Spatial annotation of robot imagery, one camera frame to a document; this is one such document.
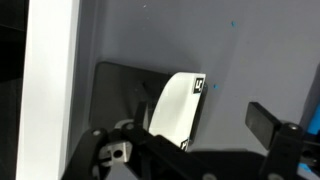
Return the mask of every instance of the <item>gray surface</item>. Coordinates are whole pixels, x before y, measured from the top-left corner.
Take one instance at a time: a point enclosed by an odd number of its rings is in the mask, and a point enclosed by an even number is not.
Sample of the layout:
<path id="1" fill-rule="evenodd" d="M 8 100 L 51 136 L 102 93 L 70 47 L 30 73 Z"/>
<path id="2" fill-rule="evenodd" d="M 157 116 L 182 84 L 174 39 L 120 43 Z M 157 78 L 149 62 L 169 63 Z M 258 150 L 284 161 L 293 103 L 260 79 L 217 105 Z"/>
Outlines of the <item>gray surface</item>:
<path id="1" fill-rule="evenodd" d="M 106 60 L 160 72 L 203 72 L 210 87 L 218 84 L 208 91 L 194 149 L 264 154 L 244 124 L 249 101 L 300 122 L 320 62 L 320 1 L 82 3 L 72 113 L 77 133 L 86 128 L 94 65 Z"/>

